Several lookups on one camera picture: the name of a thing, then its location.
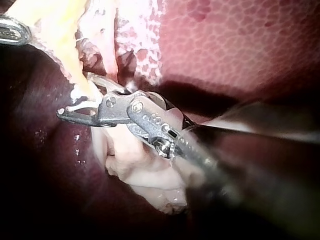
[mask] screw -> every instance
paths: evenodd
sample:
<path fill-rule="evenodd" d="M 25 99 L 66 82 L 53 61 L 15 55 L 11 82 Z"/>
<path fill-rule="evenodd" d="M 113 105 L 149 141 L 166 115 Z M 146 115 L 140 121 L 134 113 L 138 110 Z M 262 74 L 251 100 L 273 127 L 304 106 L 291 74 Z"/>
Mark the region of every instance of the screw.
<path fill-rule="evenodd" d="M 144 105 L 142 102 L 136 100 L 132 103 L 132 110 L 135 112 L 135 113 L 140 113 L 141 110 L 144 108 Z"/>
<path fill-rule="evenodd" d="M 106 106 L 108 107 L 108 108 L 113 108 L 114 107 L 114 105 L 116 104 L 116 98 L 114 97 L 114 96 L 112 96 L 112 97 L 109 97 L 107 100 L 106 100 Z"/>

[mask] metal jaw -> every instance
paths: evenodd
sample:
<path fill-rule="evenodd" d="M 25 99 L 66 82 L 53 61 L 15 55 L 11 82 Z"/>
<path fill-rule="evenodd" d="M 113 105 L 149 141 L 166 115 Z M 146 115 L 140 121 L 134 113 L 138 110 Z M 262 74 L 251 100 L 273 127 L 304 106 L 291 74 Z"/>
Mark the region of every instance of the metal jaw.
<path fill-rule="evenodd" d="M 13 17 L 0 14 L 0 44 L 23 46 L 31 40 L 30 29 Z"/>
<path fill-rule="evenodd" d="M 129 131 L 142 142 L 154 148 L 164 158 L 182 129 L 194 125 L 178 108 L 155 92 L 138 90 L 130 93 L 126 88 L 106 77 L 88 74 L 88 79 L 106 88 L 98 108 L 92 115 L 59 109 L 61 120 L 91 127 L 115 127 L 126 124 Z"/>

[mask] yellow fat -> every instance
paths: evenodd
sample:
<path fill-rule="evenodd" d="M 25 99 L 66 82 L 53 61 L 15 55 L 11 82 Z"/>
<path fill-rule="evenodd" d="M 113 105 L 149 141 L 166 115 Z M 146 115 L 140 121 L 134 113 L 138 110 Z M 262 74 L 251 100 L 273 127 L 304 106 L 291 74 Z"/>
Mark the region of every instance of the yellow fat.
<path fill-rule="evenodd" d="M 6 14 L 30 28 L 41 20 L 41 40 L 70 73 L 70 83 L 79 84 L 90 96 L 75 39 L 78 19 L 85 12 L 86 3 L 87 0 L 17 0 Z"/>

